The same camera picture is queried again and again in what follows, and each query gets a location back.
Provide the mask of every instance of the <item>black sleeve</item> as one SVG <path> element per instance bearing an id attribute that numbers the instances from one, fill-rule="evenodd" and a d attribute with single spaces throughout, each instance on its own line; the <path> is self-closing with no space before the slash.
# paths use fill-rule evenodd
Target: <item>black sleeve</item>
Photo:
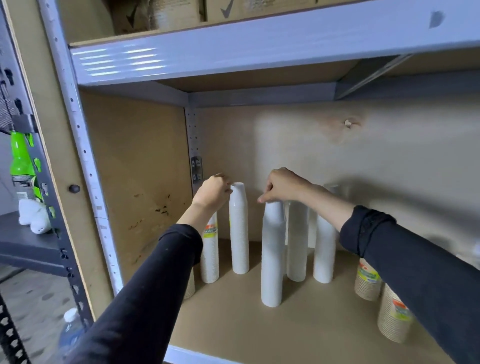
<path id="1" fill-rule="evenodd" d="M 66 363 L 162 363 L 202 247 L 191 226 L 170 227 Z"/>
<path id="2" fill-rule="evenodd" d="M 363 206 L 340 242 L 367 260 L 457 364 L 480 363 L 479 270 Z"/>

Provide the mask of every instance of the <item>screw head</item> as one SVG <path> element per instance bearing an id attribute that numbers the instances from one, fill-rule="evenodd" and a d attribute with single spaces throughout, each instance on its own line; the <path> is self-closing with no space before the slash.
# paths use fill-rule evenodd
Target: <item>screw head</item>
<path id="1" fill-rule="evenodd" d="M 80 186 L 77 184 L 71 184 L 70 186 L 68 186 L 68 192 L 72 194 L 77 194 L 80 192 Z"/>

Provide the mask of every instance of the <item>hand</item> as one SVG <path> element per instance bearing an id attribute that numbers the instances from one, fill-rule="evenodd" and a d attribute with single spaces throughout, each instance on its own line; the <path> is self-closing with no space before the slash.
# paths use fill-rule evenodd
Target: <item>hand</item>
<path id="1" fill-rule="evenodd" d="M 263 204 L 275 200 L 299 201 L 302 192 L 312 187 L 306 179 L 282 167 L 270 172 L 265 192 L 258 198 L 258 202 Z"/>
<path id="2" fill-rule="evenodd" d="M 199 205 L 212 214 L 218 211 L 228 201 L 232 189 L 230 179 L 223 173 L 218 173 L 204 181 L 193 197 L 192 205 Z"/>

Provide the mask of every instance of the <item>plush animal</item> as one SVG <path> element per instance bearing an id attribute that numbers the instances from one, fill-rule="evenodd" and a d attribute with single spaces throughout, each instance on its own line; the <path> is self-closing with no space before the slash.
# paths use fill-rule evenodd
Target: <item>plush animal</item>
<path id="1" fill-rule="evenodd" d="M 43 234 L 52 228 L 47 207 L 37 200 L 26 198 L 19 200 L 18 214 L 19 224 L 30 225 L 30 230 L 35 234 Z"/>

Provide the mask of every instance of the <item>dark metal shelf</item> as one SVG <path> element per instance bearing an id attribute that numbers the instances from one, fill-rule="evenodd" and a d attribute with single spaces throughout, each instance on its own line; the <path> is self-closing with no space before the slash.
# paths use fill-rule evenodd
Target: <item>dark metal shelf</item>
<path id="1" fill-rule="evenodd" d="M 67 276 L 57 236 L 37 235 L 18 223 L 18 212 L 0 215 L 0 263 L 56 276 Z"/>

